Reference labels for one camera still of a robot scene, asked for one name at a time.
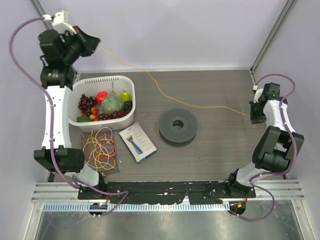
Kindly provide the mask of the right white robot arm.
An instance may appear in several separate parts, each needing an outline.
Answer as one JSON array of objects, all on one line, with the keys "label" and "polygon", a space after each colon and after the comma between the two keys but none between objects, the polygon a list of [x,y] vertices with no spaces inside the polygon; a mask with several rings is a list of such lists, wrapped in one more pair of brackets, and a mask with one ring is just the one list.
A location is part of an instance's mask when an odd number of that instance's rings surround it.
[{"label": "right white robot arm", "polygon": [[271,82],[263,88],[254,86],[253,92],[249,103],[251,123],[266,123],[267,129],[253,151],[251,163],[229,175],[225,190],[233,198],[245,196],[256,181],[268,175],[285,174],[304,143],[304,136],[290,123],[280,85]]}]

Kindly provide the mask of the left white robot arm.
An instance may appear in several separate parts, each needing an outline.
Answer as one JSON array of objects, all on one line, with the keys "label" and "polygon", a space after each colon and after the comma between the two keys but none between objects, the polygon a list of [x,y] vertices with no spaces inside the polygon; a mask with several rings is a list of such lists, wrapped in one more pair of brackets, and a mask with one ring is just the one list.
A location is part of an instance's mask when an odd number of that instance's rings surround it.
[{"label": "left white robot arm", "polygon": [[72,147],[69,134],[69,100],[76,72],[74,62],[91,56],[100,39],[84,33],[77,25],[71,29],[50,29],[38,36],[43,52],[40,74],[45,97],[45,132],[34,159],[47,171],[59,174],[72,187],[90,185],[89,194],[100,200],[107,192],[101,174],[85,163],[81,149]]}]

